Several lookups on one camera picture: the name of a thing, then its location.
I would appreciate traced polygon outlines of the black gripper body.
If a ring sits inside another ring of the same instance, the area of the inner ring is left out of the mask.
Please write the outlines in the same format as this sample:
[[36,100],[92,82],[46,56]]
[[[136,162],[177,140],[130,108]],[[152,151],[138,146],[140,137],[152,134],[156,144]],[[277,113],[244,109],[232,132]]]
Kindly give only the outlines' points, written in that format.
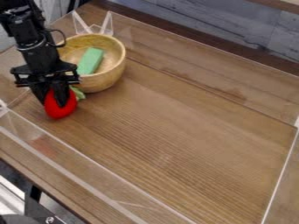
[[77,84],[80,77],[76,72],[77,66],[60,59],[57,47],[49,43],[37,45],[17,45],[17,51],[21,53],[25,64],[10,68],[10,74],[14,77],[17,87],[28,87],[33,78],[41,78],[48,81],[49,74],[65,74],[66,82]]

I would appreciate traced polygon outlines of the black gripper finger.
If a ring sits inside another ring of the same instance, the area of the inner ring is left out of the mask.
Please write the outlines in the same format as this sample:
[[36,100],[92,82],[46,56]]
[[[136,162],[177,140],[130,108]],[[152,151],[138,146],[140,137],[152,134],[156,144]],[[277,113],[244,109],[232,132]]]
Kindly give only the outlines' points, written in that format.
[[44,104],[45,95],[49,91],[49,85],[46,83],[32,84],[30,90],[40,104]]
[[57,80],[52,83],[53,98],[62,108],[69,99],[69,85],[65,81]]

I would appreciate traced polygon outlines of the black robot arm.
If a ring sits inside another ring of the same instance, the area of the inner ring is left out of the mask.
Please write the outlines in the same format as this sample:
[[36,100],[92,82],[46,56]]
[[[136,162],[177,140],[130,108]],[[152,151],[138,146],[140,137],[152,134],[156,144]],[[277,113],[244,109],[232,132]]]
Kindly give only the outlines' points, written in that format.
[[57,49],[66,39],[56,44],[54,29],[45,27],[42,11],[33,0],[0,0],[0,25],[13,38],[16,49],[25,64],[10,68],[14,85],[28,87],[41,104],[52,93],[58,107],[70,99],[70,84],[80,83],[77,66],[61,60]]

